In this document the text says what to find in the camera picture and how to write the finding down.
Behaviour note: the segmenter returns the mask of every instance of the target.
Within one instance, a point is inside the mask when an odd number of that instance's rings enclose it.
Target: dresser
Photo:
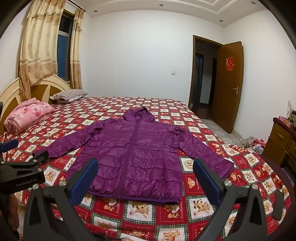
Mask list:
[[[296,132],[278,118],[273,118],[273,121],[262,156],[284,167],[296,179]]]

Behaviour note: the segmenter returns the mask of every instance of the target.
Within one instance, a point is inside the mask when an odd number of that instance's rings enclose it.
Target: curtain rod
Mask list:
[[[74,3],[74,2],[72,2],[71,0],[67,0],[68,2],[70,2],[70,3],[73,3],[76,7],[79,7],[79,8],[81,8],[84,12],[86,12],[86,10],[85,9],[83,9],[82,7],[80,7],[80,6],[78,6],[76,3]]]

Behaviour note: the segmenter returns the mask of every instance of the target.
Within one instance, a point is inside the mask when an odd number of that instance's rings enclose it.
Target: ceiling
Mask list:
[[[258,0],[253,1],[256,4],[252,4],[251,0],[75,0],[91,17],[125,10],[151,9],[184,13],[221,26],[265,9]]]

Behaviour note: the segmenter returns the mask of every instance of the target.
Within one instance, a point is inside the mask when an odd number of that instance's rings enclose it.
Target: window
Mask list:
[[[74,15],[64,10],[57,37],[57,75],[70,85],[70,44]]]

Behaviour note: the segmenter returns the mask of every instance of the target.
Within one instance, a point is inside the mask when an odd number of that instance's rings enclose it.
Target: jacket sleeve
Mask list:
[[[86,144],[89,139],[96,134],[98,131],[103,129],[109,119],[104,121],[97,121],[90,126],[84,127],[83,129],[76,131],[70,135],[64,136],[53,142],[43,150],[47,150],[50,158],[57,158],[66,154],[70,150],[75,150]]]
[[[177,127],[179,148],[191,158],[203,159],[212,171],[221,178],[227,178],[233,170],[234,163],[216,154],[211,148],[194,137],[188,130]]]

